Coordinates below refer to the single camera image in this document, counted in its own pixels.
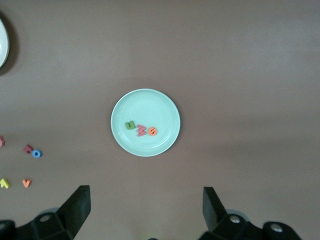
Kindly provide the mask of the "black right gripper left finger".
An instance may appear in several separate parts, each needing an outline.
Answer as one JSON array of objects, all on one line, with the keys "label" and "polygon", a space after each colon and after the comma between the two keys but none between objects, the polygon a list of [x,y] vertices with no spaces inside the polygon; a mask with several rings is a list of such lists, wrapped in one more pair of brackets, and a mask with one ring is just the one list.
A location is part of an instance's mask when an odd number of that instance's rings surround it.
[{"label": "black right gripper left finger", "polygon": [[91,212],[88,185],[79,186],[56,212],[38,215],[17,227],[12,220],[0,221],[2,240],[73,240]]}]

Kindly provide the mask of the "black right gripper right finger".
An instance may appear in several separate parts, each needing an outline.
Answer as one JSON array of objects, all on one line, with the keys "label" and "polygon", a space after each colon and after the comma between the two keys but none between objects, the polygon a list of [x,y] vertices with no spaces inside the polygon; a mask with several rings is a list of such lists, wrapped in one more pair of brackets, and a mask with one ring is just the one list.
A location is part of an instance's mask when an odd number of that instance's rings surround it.
[{"label": "black right gripper right finger", "polygon": [[208,230],[201,240],[300,240],[289,225],[267,221],[262,228],[236,213],[228,213],[213,187],[205,186],[202,213]]}]

